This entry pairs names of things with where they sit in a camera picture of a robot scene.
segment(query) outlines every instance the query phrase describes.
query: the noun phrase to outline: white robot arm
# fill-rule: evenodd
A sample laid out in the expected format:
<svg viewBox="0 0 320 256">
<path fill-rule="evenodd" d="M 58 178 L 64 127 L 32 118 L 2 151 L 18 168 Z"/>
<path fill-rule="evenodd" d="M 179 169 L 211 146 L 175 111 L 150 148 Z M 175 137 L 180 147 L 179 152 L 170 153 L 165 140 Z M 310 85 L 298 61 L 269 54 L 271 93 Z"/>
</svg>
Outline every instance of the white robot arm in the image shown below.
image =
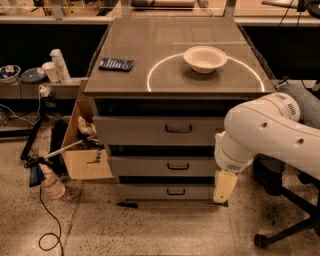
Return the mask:
<svg viewBox="0 0 320 256">
<path fill-rule="evenodd" d="M 297 102 L 285 93 L 273 93 L 232 108 L 223 133 L 216 134 L 216 172 L 213 200 L 228 200 L 237 173 L 258 153 L 286 162 L 320 179 L 320 130 L 298 123 Z"/>
</svg>

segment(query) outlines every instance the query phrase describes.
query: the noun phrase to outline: speckled floor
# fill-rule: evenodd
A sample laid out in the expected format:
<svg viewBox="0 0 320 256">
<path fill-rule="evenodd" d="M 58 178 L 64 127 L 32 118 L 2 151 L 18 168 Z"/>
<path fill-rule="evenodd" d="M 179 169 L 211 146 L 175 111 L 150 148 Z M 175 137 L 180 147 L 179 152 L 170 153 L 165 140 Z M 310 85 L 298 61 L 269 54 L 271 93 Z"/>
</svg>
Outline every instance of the speckled floor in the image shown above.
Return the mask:
<svg viewBox="0 0 320 256">
<path fill-rule="evenodd" d="M 56 220 L 29 188 L 29 170 L 20 160 L 26 138 L 0 139 L 0 255 L 61 255 L 59 246 L 44 252 L 42 235 L 59 235 Z M 301 185 L 288 168 L 283 183 L 315 203 L 317 191 Z M 307 230 L 271 245 L 254 246 L 257 233 L 270 235 L 306 218 L 283 197 L 268 196 L 252 178 L 239 175 L 229 207 L 200 202 L 141 202 L 137 209 L 117 206 L 113 180 L 79 181 L 62 177 L 65 195 L 42 194 L 61 223 L 66 256 L 79 255 L 319 255 L 320 238 Z M 56 243 L 45 237 L 45 248 Z"/>
</svg>

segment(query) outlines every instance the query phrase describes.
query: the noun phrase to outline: white cup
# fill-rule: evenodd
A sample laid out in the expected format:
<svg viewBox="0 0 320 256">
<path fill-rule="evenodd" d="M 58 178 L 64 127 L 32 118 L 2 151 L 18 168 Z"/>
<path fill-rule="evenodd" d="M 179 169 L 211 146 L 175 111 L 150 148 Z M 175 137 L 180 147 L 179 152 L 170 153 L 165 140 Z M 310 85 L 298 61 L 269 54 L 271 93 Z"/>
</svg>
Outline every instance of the white cup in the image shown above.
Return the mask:
<svg viewBox="0 0 320 256">
<path fill-rule="evenodd" d="M 60 81 L 57 69 L 52 61 L 44 63 L 42 68 L 48 76 L 50 82 L 55 83 Z"/>
</svg>

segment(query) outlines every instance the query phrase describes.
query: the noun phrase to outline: plastic bottle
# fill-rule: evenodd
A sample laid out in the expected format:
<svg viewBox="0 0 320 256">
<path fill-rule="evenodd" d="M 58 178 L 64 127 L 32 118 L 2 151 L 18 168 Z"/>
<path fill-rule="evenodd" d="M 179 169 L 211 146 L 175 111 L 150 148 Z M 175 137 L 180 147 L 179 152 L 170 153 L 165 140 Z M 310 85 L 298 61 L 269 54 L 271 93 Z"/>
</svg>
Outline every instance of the plastic bottle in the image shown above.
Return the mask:
<svg viewBox="0 0 320 256">
<path fill-rule="evenodd" d="M 60 49 L 52 50 L 50 53 L 50 56 L 52 58 L 54 65 L 56 66 L 61 83 L 63 84 L 71 83 L 72 79 L 70 77 L 66 62 L 64 61 L 64 58 L 62 56 Z"/>
<path fill-rule="evenodd" d="M 42 189 L 52 199 L 58 199 L 66 192 L 66 187 L 55 172 L 45 164 L 39 164 L 45 180 L 41 182 Z"/>
</svg>

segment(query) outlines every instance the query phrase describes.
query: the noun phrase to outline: black cable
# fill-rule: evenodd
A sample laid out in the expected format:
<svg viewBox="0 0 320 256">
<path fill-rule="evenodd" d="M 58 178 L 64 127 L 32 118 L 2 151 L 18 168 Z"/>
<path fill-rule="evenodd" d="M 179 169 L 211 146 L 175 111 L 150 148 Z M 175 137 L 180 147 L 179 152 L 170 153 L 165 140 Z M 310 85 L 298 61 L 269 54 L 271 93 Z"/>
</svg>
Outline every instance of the black cable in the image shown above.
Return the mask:
<svg viewBox="0 0 320 256">
<path fill-rule="evenodd" d="M 288 79 L 289 79 L 289 77 L 288 77 L 288 78 L 281 79 L 281 80 L 279 80 L 279 81 L 277 82 L 276 85 L 281 85 L 281 84 L 283 84 L 283 83 L 289 84 L 289 83 L 288 83 Z"/>
<path fill-rule="evenodd" d="M 286 10 L 286 12 L 285 12 L 285 14 L 283 15 L 283 17 L 282 17 L 282 19 L 281 19 L 281 21 L 280 21 L 280 23 L 279 23 L 279 27 L 281 26 L 284 18 L 287 16 L 287 13 L 288 13 L 289 9 L 291 8 L 291 5 L 292 5 L 293 1 L 294 1 L 294 0 L 291 0 L 291 3 L 289 4 L 289 6 L 288 6 L 288 8 L 287 8 L 287 10 Z"/>
<path fill-rule="evenodd" d="M 61 233 L 62 233 L 62 232 L 61 232 L 61 224 L 60 224 L 59 220 L 57 219 L 57 217 L 54 216 L 54 215 L 49 211 L 49 209 L 45 206 L 45 204 L 44 204 L 43 201 L 42 201 L 41 195 L 42 195 L 42 187 L 40 186 L 40 196 L 39 196 L 39 197 L 40 197 L 40 202 L 41 202 L 41 204 L 43 205 L 44 209 L 46 209 L 46 211 L 52 216 L 52 218 L 54 218 L 54 219 L 57 221 L 58 226 L 59 226 L 59 235 L 56 235 L 55 233 L 52 233 L 52 232 L 45 233 L 43 236 L 40 237 L 39 242 L 38 242 L 38 245 L 39 245 L 39 247 L 40 247 L 41 250 L 47 252 L 47 251 L 51 251 L 53 248 L 55 248 L 55 247 L 59 244 L 59 245 L 60 245 L 60 249 L 61 249 L 61 255 L 63 256 L 63 255 L 64 255 L 64 251 L 63 251 L 63 246 L 62 246 L 62 242 L 61 242 Z M 55 238 L 57 238 L 56 244 L 53 245 L 53 246 L 50 247 L 50 248 L 43 248 L 43 247 L 41 246 L 41 240 L 42 240 L 44 237 L 46 237 L 46 236 L 54 236 Z"/>
<path fill-rule="evenodd" d="M 17 77 L 15 77 L 17 82 L 18 82 L 18 85 L 19 85 L 19 93 L 20 93 L 20 100 L 22 99 L 22 88 L 21 88 L 21 81 L 19 79 L 19 75 L 17 75 Z"/>
<path fill-rule="evenodd" d="M 301 83 L 302 83 L 303 87 L 308 90 L 308 88 L 307 88 L 307 86 L 304 84 L 303 80 L 301 80 Z"/>
<path fill-rule="evenodd" d="M 297 21 L 297 27 L 299 27 L 300 18 L 301 18 L 301 12 L 299 12 L 298 21 Z"/>
</svg>

